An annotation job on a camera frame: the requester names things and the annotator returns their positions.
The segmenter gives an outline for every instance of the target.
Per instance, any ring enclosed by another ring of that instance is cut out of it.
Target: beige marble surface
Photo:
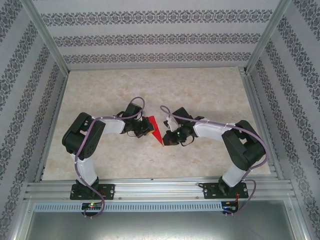
[[[112,116],[136,96],[145,99],[145,115],[155,116],[162,136],[167,129],[160,105],[172,112],[184,107],[194,118],[222,123],[244,119],[256,128],[237,67],[72,71],[43,179],[76,179],[73,160],[61,142],[80,112]],[[221,176],[231,164],[225,145],[204,137],[186,147],[163,147],[153,135],[138,139],[105,134],[93,156],[100,179]],[[254,170],[254,174],[269,173],[267,164]]]

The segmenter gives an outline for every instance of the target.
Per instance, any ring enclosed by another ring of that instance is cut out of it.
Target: red triangular block
[[[155,116],[149,116],[149,122],[153,125],[154,132],[152,133],[153,136],[164,146],[164,142],[162,141],[161,133],[159,131],[158,124],[156,122]]]

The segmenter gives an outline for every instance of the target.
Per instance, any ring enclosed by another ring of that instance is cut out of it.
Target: black mounting plate
[[[114,184],[99,184],[98,192],[102,194],[104,200],[113,200],[115,196]],[[79,185],[73,184],[70,193],[71,200],[100,200],[101,198],[95,194],[94,197],[88,198],[87,195],[83,195],[79,189]]]
[[[235,199],[237,193],[239,199],[249,197],[247,184],[244,182],[238,183],[227,196],[220,191],[218,182],[200,183],[199,187],[203,188],[204,199]]]

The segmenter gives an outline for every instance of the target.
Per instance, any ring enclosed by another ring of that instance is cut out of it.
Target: wire
[[[257,139],[259,141],[259,143],[261,143],[261,145],[263,146],[264,148],[264,151],[265,151],[265,158],[264,160],[249,168],[248,171],[246,171],[246,173],[243,175],[242,177],[242,180],[243,181],[251,181],[253,182],[254,184],[254,187],[253,187],[253,190],[252,190],[252,193],[251,195],[249,196],[248,200],[245,202],[245,204],[235,213],[235,214],[238,214],[239,212],[241,212],[249,203],[249,201],[252,199],[252,197],[254,196],[254,193],[256,191],[256,188],[257,188],[257,183],[255,180],[253,179],[244,179],[253,169],[256,169],[260,166],[262,166],[263,164],[265,164],[268,159],[269,159],[269,150],[267,148],[267,145],[265,144],[265,142],[259,137],[257,136],[256,134],[254,134],[253,132],[250,132],[244,128],[241,128],[241,127],[238,127],[238,126],[233,126],[233,125],[230,125],[230,124],[224,124],[224,123],[221,123],[221,122],[216,122],[216,121],[208,121],[208,120],[195,120],[195,119],[191,119],[191,118],[186,118],[186,117],[182,117],[182,116],[177,116],[177,115],[174,115],[170,112],[170,109],[167,107],[167,106],[164,106],[164,105],[161,105],[160,106],[160,109],[165,112],[166,114],[169,115],[169,117],[173,116],[174,118],[177,118],[177,119],[181,119],[181,120],[186,120],[186,121],[190,121],[190,122],[195,122],[195,123],[202,123],[202,124],[212,124],[212,125],[218,125],[218,126],[222,126],[222,127],[227,127],[227,128],[232,128],[232,129],[236,129],[236,130],[239,130],[239,131],[242,131],[246,134],[249,134],[251,135],[252,137],[254,137],[255,139]]]
[[[136,114],[134,114],[134,115],[132,115],[132,116],[126,116],[126,117],[100,116],[100,117],[96,117],[96,118],[91,122],[90,127],[89,127],[88,131],[86,132],[86,135],[84,136],[84,139],[83,139],[83,141],[82,141],[82,143],[81,143],[81,146],[79,147],[78,152],[76,153],[76,155],[75,155],[75,157],[74,157],[75,172],[76,172],[76,174],[78,175],[79,179],[81,180],[82,183],[84,183],[84,185],[86,185],[89,189],[91,189],[94,193],[96,193],[96,194],[101,198],[101,204],[102,204],[101,210],[100,210],[96,215],[87,216],[87,215],[86,215],[86,211],[87,211],[89,208],[86,208],[86,209],[84,210],[84,212],[83,212],[83,215],[84,215],[85,218],[90,217],[90,219],[93,219],[93,218],[98,217],[98,216],[104,211],[106,203],[105,203],[104,197],[103,197],[97,190],[95,190],[93,187],[91,187],[85,180],[83,180],[83,178],[82,178],[82,176],[81,176],[81,174],[80,174],[80,172],[79,172],[79,169],[78,169],[78,157],[79,157],[82,149],[84,148],[84,146],[85,146],[85,144],[86,144],[86,141],[87,141],[87,139],[88,139],[88,137],[89,137],[89,134],[90,134],[90,132],[91,132],[91,130],[92,130],[92,128],[93,128],[93,126],[94,126],[94,124],[95,124],[96,121],[101,120],[101,119],[116,119],[116,120],[132,119],[132,118],[138,116],[140,113],[142,114],[142,112],[143,112],[143,110],[144,110],[144,108],[145,108],[146,102],[145,102],[145,100],[144,100],[142,97],[136,96],[136,97],[134,97],[134,98],[130,101],[130,103],[132,103],[132,102],[133,102],[134,100],[136,100],[136,99],[141,99],[141,100],[142,100],[142,108],[141,108],[141,110],[140,110],[139,112],[137,112]]]

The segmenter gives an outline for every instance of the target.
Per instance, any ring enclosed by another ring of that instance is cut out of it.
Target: purple cable
[[[251,135],[252,137],[254,137],[255,139],[257,139],[257,140],[259,141],[259,143],[261,143],[261,145],[263,146],[264,151],[265,151],[265,158],[264,158],[264,160],[263,160],[261,163],[255,165],[255,166],[253,166],[253,167],[251,167],[251,168],[249,168],[248,171],[246,171],[246,173],[245,173],[245,174],[243,175],[243,177],[242,177],[242,180],[243,180],[243,181],[251,181],[251,182],[253,182],[254,187],[253,187],[252,193],[251,193],[251,195],[249,196],[248,200],[245,202],[245,204],[242,206],[242,208],[241,208],[240,210],[238,210],[236,213],[238,214],[239,212],[241,212],[241,211],[248,205],[249,201],[250,201],[250,200],[252,199],[252,197],[254,196],[254,193],[255,193],[256,188],[257,188],[257,183],[256,183],[255,180],[253,180],[253,179],[247,179],[247,180],[245,180],[244,178],[252,171],[252,169],[256,169],[256,168],[262,166],[262,165],[265,164],[265,163],[268,161],[268,159],[269,159],[269,151],[268,151],[268,148],[267,148],[267,145],[265,144],[265,142],[264,142],[259,136],[257,136],[256,134],[254,134],[254,133],[252,133],[252,132],[250,132],[250,131],[248,131],[248,130],[246,130],[246,129],[243,129],[243,128],[241,128],[241,127],[238,127],[238,126],[233,126],[233,125],[229,125],[229,124],[224,124],[224,123],[216,122],[216,121],[195,120],[195,119],[190,119],[190,118],[186,118],[186,117],[182,117],[182,116],[177,116],[177,115],[172,114],[172,113],[170,112],[169,108],[166,107],[166,106],[164,106],[164,105],[161,105],[161,106],[160,106],[160,109],[161,109],[163,112],[165,112],[166,114],[168,114],[169,117],[170,117],[170,116],[173,116],[174,118],[181,119],[181,120],[186,120],[186,121],[190,121],[190,122],[202,123],[202,124],[214,124],[214,125],[218,125],[218,126],[222,126],[222,127],[228,127],[228,128],[232,128],[232,129],[237,129],[237,130],[239,130],[239,131],[242,131],[242,132],[244,132],[244,133],[246,133],[246,134]]]
[[[76,172],[76,174],[78,175],[79,179],[81,179],[81,181],[84,183],[84,185],[86,185],[89,189],[91,189],[94,193],[96,193],[96,194],[101,198],[101,202],[102,202],[101,210],[100,210],[96,215],[90,216],[90,219],[93,219],[93,218],[96,218],[97,216],[99,216],[99,215],[104,211],[106,203],[105,203],[104,197],[103,197],[97,190],[95,190],[95,189],[94,189],[93,187],[91,187],[86,181],[84,181],[84,180],[82,179],[82,176],[81,176],[81,174],[80,174],[80,172],[79,172],[79,169],[78,169],[78,157],[79,157],[82,149],[84,148],[84,146],[85,146],[85,144],[86,144],[86,141],[87,141],[87,139],[88,139],[88,137],[89,137],[89,134],[90,134],[90,132],[91,132],[91,130],[92,130],[92,128],[93,128],[93,126],[94,126],[94,124],[95,124],[96,121],[101,120],[101,119],[117,119],[117,120],[132,119],[132,118],[138,116],[139,114],[141,114],[141,113],[143,112],[144,108],[145,108],[146,102],[145,102],[145,100],[144,100],[142,97],[136,96],[136,97],[134,97],[134,98],[130,101],[130,103],[132,103],[132,102],[133,102],[134,100],[136,100],[136,99],[141,99],[143,105],[142,105],[141,110],[140,110],[138,113],[136,113],[135,115],[127,116],[127,117],[117,117],[117,116],[100,116],[100,117],[96,117],[96,118],[92,121],[92,123],[90,124],[90,127],[89,127],[89,129],[88,129],[88,131],[87,131],[87,133],[86,133],[86,135],[85,135],[85,137],[84,137],[84,139],[83,139],[83,141],[82,141],[82,143],[81,143],[81,146],[80,146],[80,148],[78,149],[78,152],[76,153],[76,155],[75,155],[75,157],[74,157],[75,172]],[[83,212],[85,218],[87,218],[86,211],[87,211],[88,209],[89,209],[89,208],[86,208],[86,209],[84,210],[84,212]]]

